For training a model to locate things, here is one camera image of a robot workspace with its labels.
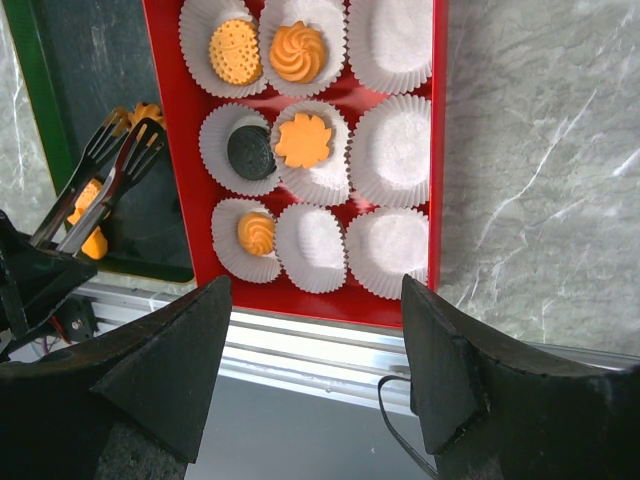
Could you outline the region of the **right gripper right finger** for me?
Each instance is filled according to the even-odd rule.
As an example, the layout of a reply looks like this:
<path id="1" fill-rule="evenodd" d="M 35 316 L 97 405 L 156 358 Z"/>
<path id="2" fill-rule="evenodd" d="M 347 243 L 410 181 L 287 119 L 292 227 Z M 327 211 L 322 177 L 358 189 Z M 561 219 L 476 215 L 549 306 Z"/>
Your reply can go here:
<path id="1" fill-rule="evenodd" d="M 547 353 L 402 282 L 412 405 L 442 479 L 635 479 L 639 369 Z"/>

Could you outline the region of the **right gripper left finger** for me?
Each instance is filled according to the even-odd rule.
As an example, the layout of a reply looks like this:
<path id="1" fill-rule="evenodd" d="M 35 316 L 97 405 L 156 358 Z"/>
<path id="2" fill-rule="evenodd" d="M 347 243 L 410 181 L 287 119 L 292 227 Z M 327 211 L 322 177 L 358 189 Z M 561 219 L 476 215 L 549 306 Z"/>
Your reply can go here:
<path id="1" fill-rule="evenodd" d="M 31 363 L 1 367 L 5 479 L 181 479 L 198 457 L 232 311 L 220 276 Z"/>

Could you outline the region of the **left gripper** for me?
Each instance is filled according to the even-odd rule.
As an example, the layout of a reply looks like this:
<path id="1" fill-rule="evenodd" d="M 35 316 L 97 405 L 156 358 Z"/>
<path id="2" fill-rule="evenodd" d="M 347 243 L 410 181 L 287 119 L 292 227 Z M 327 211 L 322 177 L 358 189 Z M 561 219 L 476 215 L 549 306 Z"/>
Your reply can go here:
<path id="1" fill-rule="evenodd" d="M 67 298 L 97 274 L 97 266 L 29 243 L 1 214 L 1 358 L 53 331 L 50 319 Z"/>

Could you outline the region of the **black sandwich cookie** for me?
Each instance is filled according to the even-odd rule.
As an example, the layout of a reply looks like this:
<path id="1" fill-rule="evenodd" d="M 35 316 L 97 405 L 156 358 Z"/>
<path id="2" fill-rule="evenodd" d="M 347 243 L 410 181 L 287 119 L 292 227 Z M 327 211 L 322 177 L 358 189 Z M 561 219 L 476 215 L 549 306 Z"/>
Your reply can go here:
<path id="1" fill-rule="evenodd" d="M 231 133 L 227 156 L 233 170 L 246 180 L 263 180 L 276 170 L 268 132 L 256 125 L 242 126 Z"/>

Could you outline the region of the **orange flower cookie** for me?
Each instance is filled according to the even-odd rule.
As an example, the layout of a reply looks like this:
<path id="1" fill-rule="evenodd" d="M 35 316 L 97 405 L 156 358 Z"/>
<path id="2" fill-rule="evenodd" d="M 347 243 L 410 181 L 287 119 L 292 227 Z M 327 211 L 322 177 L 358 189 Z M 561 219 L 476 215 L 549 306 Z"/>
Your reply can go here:
<path id="1" fill-rule="evenodd" d="M 274 152 L 290 168 L 309 169 L 328 159 L 333 129 L 318 115 L 297 112 L 279 127 Z"/>

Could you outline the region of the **round dotted orange cookie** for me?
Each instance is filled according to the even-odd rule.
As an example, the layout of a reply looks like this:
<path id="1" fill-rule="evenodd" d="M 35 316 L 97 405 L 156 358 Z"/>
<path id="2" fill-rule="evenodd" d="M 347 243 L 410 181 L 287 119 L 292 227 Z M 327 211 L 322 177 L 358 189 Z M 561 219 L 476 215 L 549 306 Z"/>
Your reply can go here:
<path id="1" fill-rule="evenodd" d="M 210 39 L 209 58 L 224 82 L 236 86 L 255 82 L 262 66 L 254 25 L 238 18 L 223 22 Z"/>

